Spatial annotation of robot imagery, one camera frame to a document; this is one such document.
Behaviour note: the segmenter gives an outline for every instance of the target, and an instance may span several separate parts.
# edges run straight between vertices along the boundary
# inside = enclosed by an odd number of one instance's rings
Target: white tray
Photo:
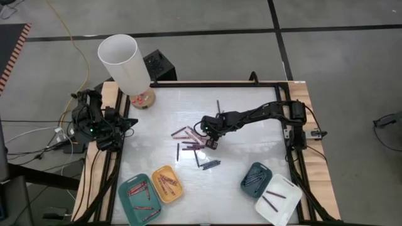
[[[285,196],[286,198],[280,198],[275,195],[267,193],[267,191]],[[264,200],[263,196],[277,209],[276,212],[270,205]],[[256,203],[256,210],[261,216],[275,226],[285,226],[293,211],[295,211],[297,203],[302,198],[302,191],[295,184],[290,182],[284,176],[275,174],[268,186],[265,188],[263,195],[259,197]]]

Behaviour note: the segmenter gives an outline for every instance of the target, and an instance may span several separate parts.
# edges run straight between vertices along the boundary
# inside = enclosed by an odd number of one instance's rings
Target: white lamp shade
[[[151,79],[134,38],[106,38],[98,47],[98,57],[125,94],[139,95],[149,88]]]

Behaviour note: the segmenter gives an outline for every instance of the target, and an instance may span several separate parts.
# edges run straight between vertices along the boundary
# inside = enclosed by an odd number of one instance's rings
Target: teal tray
[[[130,189],[144,181],[146,186],[148,186],[149,199],[146,190],[135,195],[129,195]],[[146,225],[161,213],[161,204],[158,195],[155,192],[155,188],[153,187],[152,182],[150,182],[148,176],[143,173],[138,174],[121,184],[119,187],[119,197],[131,226]],[[135,209],[135,207],[148,207],[152,209],[140,210]]]
[[[255,175],[256,173],[262,173],[264,175],[264,179],[262,181],[258,181],[256,183],[253,183],[252,185],[245,186],[245,182],[247,181],[247,177],[251,175]],[[259,162],[255,162],[251,165],[250,170],[247,172],[245,177],[240,183],[241,189],[246,192],[249,196],[253,198],[259,198],[266,186],[268,185],[269,181],[272,179],[272,171],[264,166],[263,164]]]

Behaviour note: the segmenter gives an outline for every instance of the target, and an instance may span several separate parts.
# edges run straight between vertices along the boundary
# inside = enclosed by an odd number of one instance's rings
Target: black bracket
[[[257,76],[256,72],[251,72],[249,81],[254,81],[255,85],[259,85],[259,80],[258,80],[258,76]]]

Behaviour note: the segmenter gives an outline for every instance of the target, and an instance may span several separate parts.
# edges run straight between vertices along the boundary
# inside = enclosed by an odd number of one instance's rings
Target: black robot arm
[[[288,106],[290,117],[285,117],[283,107]],[[217,117],[203,116],[201,129],[210,137],[210,141],[216,143],[227,132],[234,132],[244,125],[266,119],[277,119],[286,125],[293,126],[293,146],[305,149],[306,138],[303,125],[306,123],[305,104],[300,101],[275,101],[263,104],[256,109],[245,112],[225,112]]]
[[[120,151],[124,133],[138,120],[123,118],[112,107],[101,109],[102,95],[98,91],[84,90],[75,98],[78,104],[72,111],[72,120],[77,142],[96,141],[102,151]]]

